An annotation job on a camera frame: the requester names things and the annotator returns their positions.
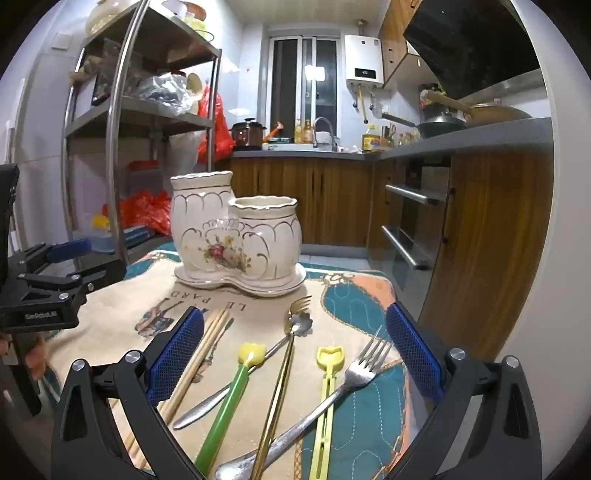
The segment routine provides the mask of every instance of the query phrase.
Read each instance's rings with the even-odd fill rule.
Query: flower painting
[[[246,268],[251,266],[251,259],[243,252],[242,247],[234,245],[234,237],[226,235],[223,240],[218,235],[215,236],[215,243],[209,239],[206,240],[207,247],[199,248],[203,252],[203,258],[206,263],[210,260],[233,270],[240,270],[245,273]]]

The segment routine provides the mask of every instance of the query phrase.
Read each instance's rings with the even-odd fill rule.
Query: plastic container
[[[370,124],[368,130],[362,137],[361,145],[364,152],[373,152],[375,147],[379,147],[380,136],[375,129],[374,124]]]
[[[164,176],[158,160],[135,160],[127,167],[129,172],[128,196],[148,189],[153,195],[164,188]]]

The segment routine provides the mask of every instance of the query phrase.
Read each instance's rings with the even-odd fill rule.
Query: placemat
[[[123,282],[88,296],[80,309],[80,326],[62,330],[48,340],[48,359],[63,381],[72,362],[86,358],[91,365],[116,362],[130,349],[144,349],[153,336],[169,329],[189,306],[207,312],[228,307],[230,321],[202,364],[176,414],[180,416],[231,381],[242,342],[270,348],[283,337],[282,323],[289,305],[312,295],[311,332],[295,340],[294,365],[277,432],[283,432],[320,401],[323,370],[316,365],[319,346],[342,345],[343,370],[384,322],[394,301],[392,286],[380,273],[354,272],[305,264],[307,279],[297,291],[278,299],[259,299],[231,287],[197,290],[176,281],[180,262],[172,244],[163,245],[128,268]],[[385,330],[381,333],[387,337]],[[284,350],[280,350],[250,377],[216,466],[255,449]],[[342,383],[342,371],[337,385]],[[194,459],[215,418],[216,407],[191,426],[173,432]],[[130,432],[120,404],[113,408],[123,438]],[[408,377],[393,349],[387,368],[362,390],[335,409],[329,480],[383,478],[410,442]],[[314,429],[273,463],[264,479],[310,479]],[[209,478],[214,478],[212,470]]]

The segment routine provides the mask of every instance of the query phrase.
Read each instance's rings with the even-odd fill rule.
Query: frying pan
[[[445,95],[441,95],[441,93],[432,92],[430,90],[422,93],[421,97],[466,113],[466,122],[471,127],[506,122],[508,120],[531,118],[531,115],[518,108],[501,105],[500,103],[479,103],[477,105],[469,106],[463,102],[459,102],[458,100],[454,100]]]
[[[460,120],[459,118],[449,115],[434,116],[426,122],[418,125],[409,122],[404,118],[393,116],[388,113],[382,113],[382,118],[401,125],[406,125],[407,127],[416,127],[423,138],[431,138],[438,135],[449,134],[451,132],[457,132],[458,130],[463,130],[466,128],[466,122],[464,120]]]

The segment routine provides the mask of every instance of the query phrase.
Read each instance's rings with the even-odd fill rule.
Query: wall switch
[[[70,42],[72,41],[72,35],[69,33],[56,33],[56,36],[53,37],[53,41],[51,42],[51,48],[54,50],[67,50],[70,48]]]

